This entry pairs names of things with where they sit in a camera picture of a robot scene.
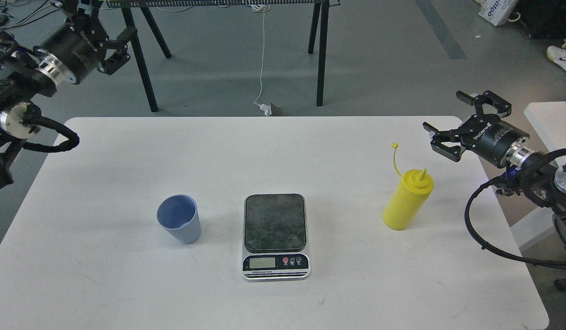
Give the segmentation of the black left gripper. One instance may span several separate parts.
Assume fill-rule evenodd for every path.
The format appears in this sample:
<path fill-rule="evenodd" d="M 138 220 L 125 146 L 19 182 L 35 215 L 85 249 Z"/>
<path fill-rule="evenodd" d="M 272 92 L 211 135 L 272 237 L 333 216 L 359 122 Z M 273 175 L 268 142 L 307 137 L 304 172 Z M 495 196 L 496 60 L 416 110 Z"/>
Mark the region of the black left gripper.
<path fill-rule="evenodd" d="M 63 0 L 66 23 L 36 46 L 38 71 L 55 86 L 80 84 L 96 67 L 112 75 L 130 60 L 128 43 L 138 35 L 135 27 L 126 27 L 116 40 L 90 39 L 90 32 L 101 27 L 100 7 L 101 0 Z"/>

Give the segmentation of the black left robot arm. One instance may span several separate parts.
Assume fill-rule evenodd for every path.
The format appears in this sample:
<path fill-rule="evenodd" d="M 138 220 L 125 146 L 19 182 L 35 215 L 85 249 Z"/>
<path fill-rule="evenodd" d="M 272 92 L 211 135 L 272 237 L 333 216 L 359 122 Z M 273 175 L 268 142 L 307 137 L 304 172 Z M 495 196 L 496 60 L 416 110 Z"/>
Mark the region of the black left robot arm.
<path fill-rule="evenodd" d="M 111 39 L 100 22 L 99 0 L 51 0 L 65 21 L 42 44 L 29 49 L 0 31 L 0 190 L 13 183 L 10 167 L 22 150 L 67 152 L 79 136 L 46 117 L 32 102 L 52 97 L 63 82 L 81 83 L 92 71 L 111 75 L 130 59 L 128 43 L 137 35 L 126 27 Z"/>

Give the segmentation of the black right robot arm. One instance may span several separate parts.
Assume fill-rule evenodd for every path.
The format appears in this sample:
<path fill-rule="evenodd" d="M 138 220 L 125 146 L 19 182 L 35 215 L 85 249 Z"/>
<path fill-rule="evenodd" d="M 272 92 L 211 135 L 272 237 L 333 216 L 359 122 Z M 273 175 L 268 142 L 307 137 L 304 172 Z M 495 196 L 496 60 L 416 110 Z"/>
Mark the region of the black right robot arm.
<path fill-rule="evenodd" d="M 488 187 L 501 196 L 524 195 L 536 206 L 553 211 L 553 224 L 566 248 L 566 148 L 549 153 L 536 152 L 527 146 L 530 136 L 505 121 L 512 106 L 492 91 L 476 96 L 457 91 L 457 98 L 474 107 L 475 113 L 457 129 L 439 130 L 428 122 L 424 130 L 431 137 L 434 152 L 455 162 L 466 150 L 472 151 L 504 173 L 482 184 L 467 201 L 465 225 L 482 249 L 505 259 L 535 266 L 566 270 L 566 261 L 520 257 L 499 249 L 480 236 L 472 226 L 472 202 Z"/>

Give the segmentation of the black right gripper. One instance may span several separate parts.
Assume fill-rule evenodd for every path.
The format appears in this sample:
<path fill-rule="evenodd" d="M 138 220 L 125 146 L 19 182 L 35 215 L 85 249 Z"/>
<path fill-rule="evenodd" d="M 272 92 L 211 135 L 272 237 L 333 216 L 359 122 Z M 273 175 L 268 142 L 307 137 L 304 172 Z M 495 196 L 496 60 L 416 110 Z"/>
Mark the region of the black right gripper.
<path fill-rule="evenodd" d="M 533 153 L 527 148 L 530 135 L 501 119 L 511 115 L 512 105 L 494 92 L 471 96 L 456 92 L 457 99 L 475 108 L 476 115 L 466 121 L 466 129 L 440 131 L 428 122 L 423 129 L 430 133 L 432 150 L 453 162 L 459 162 L 465 149 L 470 149 L 497 168 L 520 167 Z M 484 115 L 483 105 L 497 110 L 497 115 Z"/>

